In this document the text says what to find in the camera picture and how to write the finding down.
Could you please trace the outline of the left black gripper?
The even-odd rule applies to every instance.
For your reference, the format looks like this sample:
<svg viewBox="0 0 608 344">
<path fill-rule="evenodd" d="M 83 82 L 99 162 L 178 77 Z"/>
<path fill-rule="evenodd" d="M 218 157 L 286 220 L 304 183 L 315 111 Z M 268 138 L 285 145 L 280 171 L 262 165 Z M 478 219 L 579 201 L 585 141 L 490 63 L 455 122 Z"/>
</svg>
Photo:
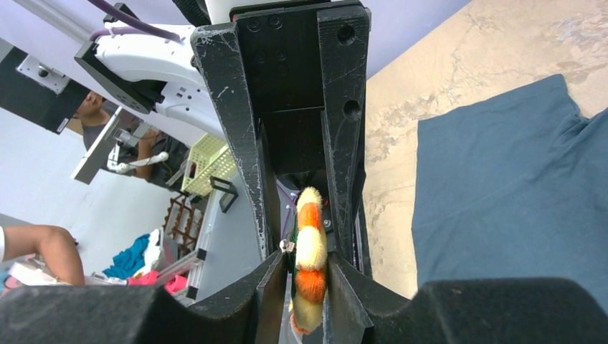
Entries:
<svg viewBox="0 0 608 344">
<path fill-rule="evenodd" d="M 364 272 L 369 10 L 360 1 L 280 1 L 231 15 L 234 22 L 196 29 L 191 45 L 252 207 L 261 258 L 280 241 L 273 171 L 326 171 L 336 251 Z"/>
</svg>

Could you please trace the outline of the yellow perforated basket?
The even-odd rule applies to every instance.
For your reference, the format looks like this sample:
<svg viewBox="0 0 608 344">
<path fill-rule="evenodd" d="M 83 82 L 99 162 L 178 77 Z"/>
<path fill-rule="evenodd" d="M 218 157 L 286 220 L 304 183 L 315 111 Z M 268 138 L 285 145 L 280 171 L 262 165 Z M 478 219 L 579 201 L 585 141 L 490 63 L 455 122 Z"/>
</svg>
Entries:
<svg viewBox="0 0 608 344">
<path fill-rule="evenodd" d="M 236 165 L 227 143 L 205 134 L 189 150 L 181 190 L 207 196 L 212 191 L 212 176 L 227 180 L 235 170 Z"/>
</svg>

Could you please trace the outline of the orange yellow flower brooch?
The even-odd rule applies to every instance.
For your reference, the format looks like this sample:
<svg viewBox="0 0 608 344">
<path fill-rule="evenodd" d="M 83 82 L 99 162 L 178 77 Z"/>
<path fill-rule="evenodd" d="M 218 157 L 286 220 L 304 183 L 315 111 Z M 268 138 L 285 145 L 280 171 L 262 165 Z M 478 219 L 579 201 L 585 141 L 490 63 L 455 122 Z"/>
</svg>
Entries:
<svg viewBox="0 0 608 344">
<path fill-rule="evenodd" d="M 318 328 L 323 320 L 327 290 L 328 245 L 323 228 L 323 197 L 308 186 L 296 203 L 292 235 L 280 242 L 291 273 L 289 326 L 298 343 Z"/>
</svg>

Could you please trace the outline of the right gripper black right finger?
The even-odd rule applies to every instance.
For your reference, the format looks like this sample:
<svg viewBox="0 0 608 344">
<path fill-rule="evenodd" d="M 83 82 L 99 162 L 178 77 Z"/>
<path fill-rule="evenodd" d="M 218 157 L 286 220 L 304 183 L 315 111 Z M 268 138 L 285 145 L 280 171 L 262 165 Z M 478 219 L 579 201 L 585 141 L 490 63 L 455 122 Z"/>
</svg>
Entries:
<svg viewBox="0 0 608 344">
<path fill-rule="evenodd" d="M 407 299 L 332 253 L 330 320 L 337 343 L 605 343 L 607 314 L 561 278 L 428 282 Z"/>
</svg>

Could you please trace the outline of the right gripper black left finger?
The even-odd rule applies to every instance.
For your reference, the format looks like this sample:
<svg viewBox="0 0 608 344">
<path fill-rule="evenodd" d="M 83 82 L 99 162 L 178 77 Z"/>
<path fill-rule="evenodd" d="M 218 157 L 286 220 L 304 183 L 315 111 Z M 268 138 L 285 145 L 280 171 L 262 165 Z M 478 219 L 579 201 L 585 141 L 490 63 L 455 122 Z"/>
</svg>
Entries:
<svg viewBox="0 0 608 344">
<path fill-rule="evenodd" d="M 3 343 L 276 343 L 286 257 L 274 252 L 215 294 L 184 306 L 163 287 L 20 287 L 1 299 Z"/>
</svg>

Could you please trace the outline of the blue grey t-shirt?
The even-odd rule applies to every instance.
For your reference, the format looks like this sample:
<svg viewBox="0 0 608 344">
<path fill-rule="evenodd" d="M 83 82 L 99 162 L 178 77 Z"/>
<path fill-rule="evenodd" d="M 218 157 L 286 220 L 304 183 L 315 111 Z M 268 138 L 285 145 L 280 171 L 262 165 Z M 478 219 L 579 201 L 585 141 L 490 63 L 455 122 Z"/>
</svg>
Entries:
<svg viewBox="0 0 608 344">
<path fill-rule="evenodd" d="M 607 112 L 563 75 L 422 120 L 417 282 L 563 277 L 607 306 Z"/>
</svg>

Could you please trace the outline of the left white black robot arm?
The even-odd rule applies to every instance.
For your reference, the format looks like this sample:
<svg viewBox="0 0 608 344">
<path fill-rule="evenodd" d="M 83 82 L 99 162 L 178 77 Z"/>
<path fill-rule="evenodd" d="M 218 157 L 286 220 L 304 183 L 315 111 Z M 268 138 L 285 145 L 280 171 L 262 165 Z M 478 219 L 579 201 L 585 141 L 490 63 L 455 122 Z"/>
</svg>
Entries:
<svg viewBox="0 0 608 344">
<path fill-rule="evenodd" d="M 187 143 L 228 147 L 249 200 L 259 251 L 282 231 L 277 185 L 316 187 L 330 248 L 371 275 L 361 197 L 371 12 L 360 1 L 150 1 L 153 22 L 125 1 L 3 1 L 1 37 L 57 68 L 52 92 L 19 75 L 1 104 L 62 128 L 88 90 Z"/>
</svg>

